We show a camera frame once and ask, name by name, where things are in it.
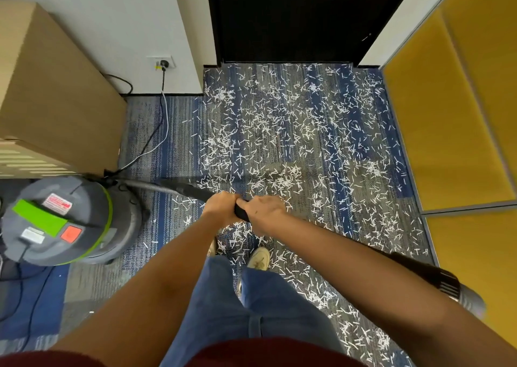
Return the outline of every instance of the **brown box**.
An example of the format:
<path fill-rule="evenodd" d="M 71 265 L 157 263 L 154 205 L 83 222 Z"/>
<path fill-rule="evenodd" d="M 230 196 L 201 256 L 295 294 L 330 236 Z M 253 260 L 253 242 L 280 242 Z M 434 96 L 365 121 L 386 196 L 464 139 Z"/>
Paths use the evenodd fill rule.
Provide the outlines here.
<path fill-rule="evenodd" d="M 126 103 L 38 4 L 0 1 L 0 178 L 115 170 Z"/>

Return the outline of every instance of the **warning sticker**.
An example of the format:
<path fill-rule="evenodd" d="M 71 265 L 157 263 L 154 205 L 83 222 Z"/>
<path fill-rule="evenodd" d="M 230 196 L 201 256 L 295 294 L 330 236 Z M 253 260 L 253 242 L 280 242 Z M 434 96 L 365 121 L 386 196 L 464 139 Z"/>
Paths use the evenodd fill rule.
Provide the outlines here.
<path fill-rule="evenodd" d="M 30 242 L 41 245 L 43 243 L 43 240 L 45 240 L 45 235 L 43 234 L 43 231 L 37 230 L 32 227 L 27 227 L 22 232 L 22 238 L 25 238 Z"/>
<path fill-rule="evenodd" d="M 59 197 L 57 194 L 52 193 L 43 202 L 43 206 L 57 214 L 67 214 L 72 207 L 72 203 Z"/>

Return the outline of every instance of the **person's right hand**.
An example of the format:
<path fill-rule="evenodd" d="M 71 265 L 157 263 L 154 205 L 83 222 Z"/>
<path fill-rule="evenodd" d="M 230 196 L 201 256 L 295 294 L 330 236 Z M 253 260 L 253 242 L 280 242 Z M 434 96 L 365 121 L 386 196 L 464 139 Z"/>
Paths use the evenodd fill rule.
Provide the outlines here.
<path fill-rule="evenodd" d="M 237 205 L 246 211 L 256 235 L 267 234 L 269 224 L 273 224 L 278 215 L 287 213 L 284 201 L 275 195 L 256 195 L 251 201 L 237 199 Z"/>

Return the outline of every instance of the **beige shoe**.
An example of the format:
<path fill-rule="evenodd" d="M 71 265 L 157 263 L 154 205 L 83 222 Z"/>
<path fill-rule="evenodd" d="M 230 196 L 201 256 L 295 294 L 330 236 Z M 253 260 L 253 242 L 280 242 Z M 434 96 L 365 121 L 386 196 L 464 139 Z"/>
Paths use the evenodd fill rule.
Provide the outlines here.
<path fill-rule="evenodd" d="M 269 250 L 265 247 L 259 247 L 256 249 L 250 257 L 248 262 L 248 268 L 257 269 L 257 270 L 267 270 L 269 267 L 269 260 L 271 259 L 271 254 Z"/>
<path fill-rule="evenodd" d="M 208 249 L 208 253 L 206 253 L 206 256 L 207 257 L 215 257 L 216 256 L 216 251 L 217 251 L 217 242 L 216 242 L 216 239 L 214 238 L 214 240 L 210 244 L 210 248 Z"/>

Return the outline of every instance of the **person's left arm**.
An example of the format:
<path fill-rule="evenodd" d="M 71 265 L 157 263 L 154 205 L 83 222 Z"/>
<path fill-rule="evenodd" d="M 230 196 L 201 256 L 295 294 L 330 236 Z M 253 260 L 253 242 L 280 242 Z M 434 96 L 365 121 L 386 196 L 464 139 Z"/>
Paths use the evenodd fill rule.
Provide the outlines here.
<path fill-rule="evenodd" d="M 157 367 L 178 332 L 208 248 L 220 228 L 240 221 L 237 194 L 221 192 L 106 304 L 51 349 L 107 367 Z"/>

